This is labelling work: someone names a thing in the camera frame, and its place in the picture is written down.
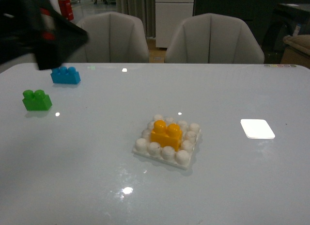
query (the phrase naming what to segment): cardboard box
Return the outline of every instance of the cardboard box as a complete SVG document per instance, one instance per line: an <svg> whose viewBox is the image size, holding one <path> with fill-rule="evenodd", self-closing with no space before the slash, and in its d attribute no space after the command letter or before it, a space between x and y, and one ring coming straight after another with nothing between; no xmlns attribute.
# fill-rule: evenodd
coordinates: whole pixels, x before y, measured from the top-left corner
<svg viewBox="0 0 310 225"><path fill-rule="evenodd" d="M287 47L284 51L281 64L301 65L310 69L310 56L293 47Z"/></svg>

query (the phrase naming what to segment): red fire extinguisher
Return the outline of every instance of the red fire extinguisher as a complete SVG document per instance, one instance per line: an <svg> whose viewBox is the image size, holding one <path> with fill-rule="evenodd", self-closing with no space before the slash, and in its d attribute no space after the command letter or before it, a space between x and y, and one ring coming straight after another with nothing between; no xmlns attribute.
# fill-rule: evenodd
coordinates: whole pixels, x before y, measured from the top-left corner
<svg viewBox="0 0 310 225"><path fill-rule="evenodd" d="M70 0L58 0L60 12L67 20L73 20L73 12Z"/></svg>

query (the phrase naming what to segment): green block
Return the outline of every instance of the green block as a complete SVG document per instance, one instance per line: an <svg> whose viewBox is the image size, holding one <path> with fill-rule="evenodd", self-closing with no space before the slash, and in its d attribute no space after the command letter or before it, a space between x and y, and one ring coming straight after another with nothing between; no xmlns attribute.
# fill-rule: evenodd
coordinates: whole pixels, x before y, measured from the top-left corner
<svg viewBox="0 0 310 225"><path fill-rule="evenodd" d="M52 106L49 95L43 90L26 90L23 95L23 103L28 111L47 111Z"/></svg>

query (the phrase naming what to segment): white cabinet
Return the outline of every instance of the white cabinet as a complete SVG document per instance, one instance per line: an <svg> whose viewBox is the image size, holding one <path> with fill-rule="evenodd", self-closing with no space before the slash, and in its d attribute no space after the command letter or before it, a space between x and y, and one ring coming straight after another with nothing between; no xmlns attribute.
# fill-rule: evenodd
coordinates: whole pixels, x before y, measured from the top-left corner
<svg viewBox="0 0 310 225"><path fill-rule="evenodd" d="M156 47L167 48L177 24L193 16L194 0L155 0Z"/></svg>

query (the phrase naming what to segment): yellow block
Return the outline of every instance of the yellow block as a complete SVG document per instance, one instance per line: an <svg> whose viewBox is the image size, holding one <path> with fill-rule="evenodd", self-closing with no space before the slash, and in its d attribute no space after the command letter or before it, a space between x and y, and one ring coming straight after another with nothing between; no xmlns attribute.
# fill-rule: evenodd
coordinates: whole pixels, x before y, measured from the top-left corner
<svg viewBox="0 0 310 225"><path fill-rule="evenodd" d="M177 124L170 124L166 127L163 120L158 120L154 122L151 142L157 142L161 147L172 146L175 151L179 151L182 142L182 131Z"/></svg>

